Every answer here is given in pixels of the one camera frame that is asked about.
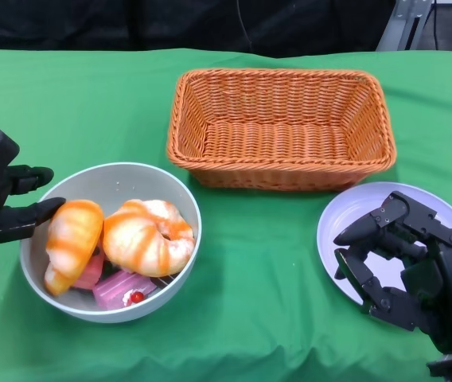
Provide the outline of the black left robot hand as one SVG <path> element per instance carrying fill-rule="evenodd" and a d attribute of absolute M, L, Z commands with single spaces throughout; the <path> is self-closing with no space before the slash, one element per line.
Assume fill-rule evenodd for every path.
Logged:
<path fill-rule="evenodd" d="M 47 185 L 54 177 L 48 167 L 8 166 L 0 170 L 0 244 L 33 236 L 35 228 L 50 220 L 66 202 L 54 197 L 25 207 L 6 206 L 6 199 Z"/>

